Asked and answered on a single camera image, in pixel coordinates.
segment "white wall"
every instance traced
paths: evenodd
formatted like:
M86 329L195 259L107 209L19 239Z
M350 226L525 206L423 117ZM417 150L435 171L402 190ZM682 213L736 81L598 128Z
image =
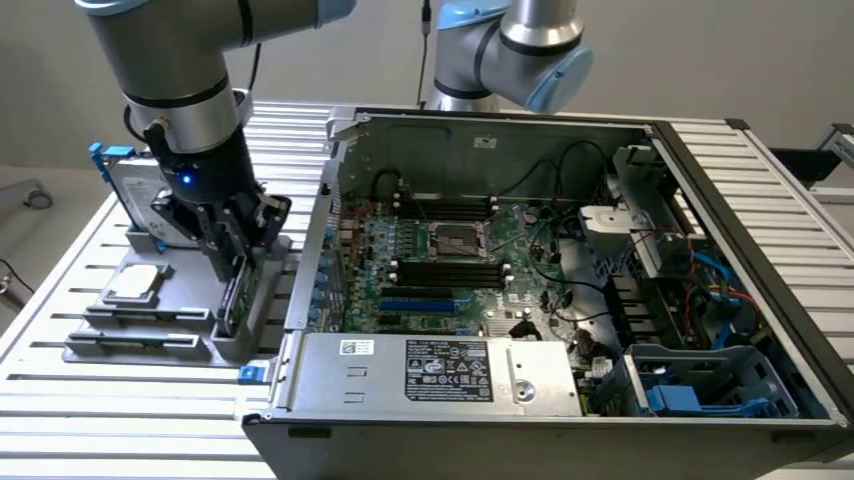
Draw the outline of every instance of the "white wall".
M359 3L345 21L267 45L259 98L414 102L421 1ZM580 11L598 62L569 110L741 117L780 146L810 146L828 123L854 122L852 0L581 0ZM229 55L237 85L251 56ZM83 166L92 140L127 141L72 0L2 2L0 71L0 164Z

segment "power supply label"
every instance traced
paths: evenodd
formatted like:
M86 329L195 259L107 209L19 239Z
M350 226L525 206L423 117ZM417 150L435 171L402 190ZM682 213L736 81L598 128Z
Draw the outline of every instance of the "power supply label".
M407 340L406 397L414 402L491 402L486 342Z

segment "motherboard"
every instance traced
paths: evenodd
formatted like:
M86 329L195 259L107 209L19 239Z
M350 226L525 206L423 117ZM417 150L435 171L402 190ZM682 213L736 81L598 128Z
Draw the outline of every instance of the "motherboard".
M565 292L538 273L564 278L558 235L541 228L553 214L487 201L346 204L343 330L561 339Z

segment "aluminum profile table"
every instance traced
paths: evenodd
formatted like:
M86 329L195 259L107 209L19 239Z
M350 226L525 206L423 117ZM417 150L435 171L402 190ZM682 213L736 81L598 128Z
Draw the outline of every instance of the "aluminum profile table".
M246 129L257 176L291 196L294 240L258 358L274 355L326 147L330 107L259 103ZM724 121L666 119L854 371L850 238L750 132ZM63 340L127 252L129 219L111 197L0 339L0 479L271 479L235 415L267 386L235 369L67 364ZM850 479L854 456L800 464L774 479Z

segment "robotic arm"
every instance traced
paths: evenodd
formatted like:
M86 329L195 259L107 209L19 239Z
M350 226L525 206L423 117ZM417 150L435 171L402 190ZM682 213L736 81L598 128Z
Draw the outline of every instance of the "robotic arm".
M576 0L451 0L439 11L433 110L556 113L590 73Z
M290 200L255 180L223 52L321 28L357 0L75 0L88 14L170 190L153 208L199 243L221 280L253 261Z

